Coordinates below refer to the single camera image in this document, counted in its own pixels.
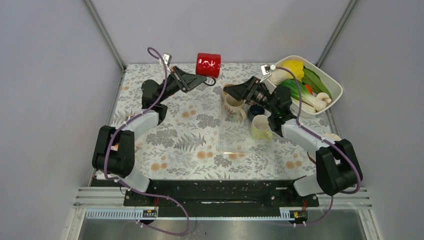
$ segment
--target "white basket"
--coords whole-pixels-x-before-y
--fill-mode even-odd
[[[319,69],[318,67],[316,67],[314,64],[312,64],[311,62],[309,62],[308,60],[304,59],[301,56],[297,56],[297,55],[291,55],[288,56],[280,61],[278,61],[275,65],[276,66],[281,66],[282,63],[289,61],[289,60],[298,60],[298,61],[302,61],[305,68],[314,71],[320,78],[322,83],[328,88],[328,90],[330,91],[331,95],[332,95],[332,101],[329,105],[327,105],[323,110],[321,111],[317,111],[314,113],[309,113],[304,111],[303,109],[301,110],[300,115],[304,118],[312,118],[315,117],[318,114],[321,114],[323,112],[325,112],[327,109],[329,109],[335,102],[337,102],[337,100],[339,100],[339,98],[342,96],[343,94],[343,88],[342,86],[336,82],[332,77],[330,77],[327,73],[323,72],[321,69]],[[268,88],[268,90],[272,93],[274,91],[274,89],[276,88],[276,86],[270,82],[268,79],[264,81],[266,87]],[[291,104],[291,109],[298,111],[299,110],[299,105],[297,103],[292,103]]]

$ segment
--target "bok choy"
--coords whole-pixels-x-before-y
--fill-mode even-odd
[[[283,81],[281,85],[290,89],[292,98],[299,100],[298,86],[296,85],[296,81],[294,79],[287,79]],[[317,112],[326,108],[327,104],[325,101],[321,101],[311,95],[303,84],[299,83],[299,86],[302,95],[302,102],[311,105]]]

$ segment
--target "metal floor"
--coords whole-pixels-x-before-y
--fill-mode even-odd
[[[322,216],[319,210],[308,211],[310,219]],[[140,228],[135,220],[85,219],[80,240],[362,240],[367,239],[355,210],[332,210],[322,222],[307,227],[278,226],[278,221],[196,220],[186,236],[171,236],[149,228]],[[182,232],[183,220],[157,220],[152,226]]]

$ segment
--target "white wall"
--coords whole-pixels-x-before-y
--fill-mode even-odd
[[[318,61],[349,0],[93,0],[126,64],[156,63],[145,46],[194,63],[197,53],[225,63]]]
[[[424,1],[362,0],[323,70],[386,240],[424,239]]]
[[[0,239],[59,239],[119,78],[83,1],[0,3]]]

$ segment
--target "flower pattern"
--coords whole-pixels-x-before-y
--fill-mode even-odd
[[[241,131],[250,122],[228,121],[220,116],[225,84],[241,84],[258,76],[263,63],[223,63],[215,86],[200,84],[188,93],[177,92],[164,100],[165,120],[135,143],[135,168],[152,179],[295,179],[315,173],[315,165],[299,145],[275,133],[270,142],[253,144]],[[194,73],[195,64],[178,64]],[[142,84],[161,83],[159,64],[129,64],[111,120],[120,126],[142,111]],[[330,120],[320,114],[301,121],[318,133],[330,133]],[[223,133],[238,140],[225,139]],[[227,153],[234,147],[233,154]]]

